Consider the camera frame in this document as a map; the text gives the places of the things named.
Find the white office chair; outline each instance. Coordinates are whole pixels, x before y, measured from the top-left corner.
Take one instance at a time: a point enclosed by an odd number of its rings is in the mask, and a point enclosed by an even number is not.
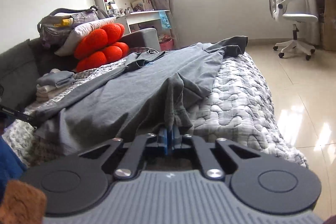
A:
[[[269,10],[273,19],[276,21],[280,20],[291,20],[296,22],[317,22],[318,18],[314,15],[308,14],[285,14],[287,10],[287,4],[292,0],[269,0]],[[315,52],[315,47],[312,45],[308,45],[302,41],[297,40],[297,32],[299,29],[296,27],[296,24],[293,24],[293,39],[276,43],[273,49],[276,51],[278,47],[284,47],[281,52],[279,53],[279,57],[283,58],[285,55],[284,52],[292,49],[297,48],[300,51],[304,52],[306,55],[306,60],[311,58],[311,55]]]

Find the cardboard box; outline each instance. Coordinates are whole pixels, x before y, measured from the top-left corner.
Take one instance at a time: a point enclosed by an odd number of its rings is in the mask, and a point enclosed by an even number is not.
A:
[[[322,48],[336,51],[336,0],[325,0],[324,23],[320,23]]]

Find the white desk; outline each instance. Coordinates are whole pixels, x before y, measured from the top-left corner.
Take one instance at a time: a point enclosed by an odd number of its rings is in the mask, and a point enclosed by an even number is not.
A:
[[[124,34],[131,33],[130,25],[138,24],[142,22],[161,20],[159,12],[169,12],[169,10],[155,10],[155,11],[145,11],[145,12],[135,12],[126,14],[115,20],[115,23],[121,23],[125,27]]]

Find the white pillow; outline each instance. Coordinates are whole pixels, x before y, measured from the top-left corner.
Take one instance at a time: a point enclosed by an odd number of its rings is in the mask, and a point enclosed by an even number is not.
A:
[[[98,29],[106,24],[113,23],[115,19],[115,17],[109,17],[78,25],[71,31],[64,45],[60,47],[55,54],[58,56],[72,55],[75,52],[77,45],[84,37],[89,35],[89,33],[95,29]]]

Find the tiled floor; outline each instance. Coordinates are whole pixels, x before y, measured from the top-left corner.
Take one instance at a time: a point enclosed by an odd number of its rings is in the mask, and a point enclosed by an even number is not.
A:
[[[336,215],[336,52],[316,50],[310,61],[295,49],[280,59],[273,45],[247,52],[271,90],[281,134],[321,180],[315,212],[322,219]]]

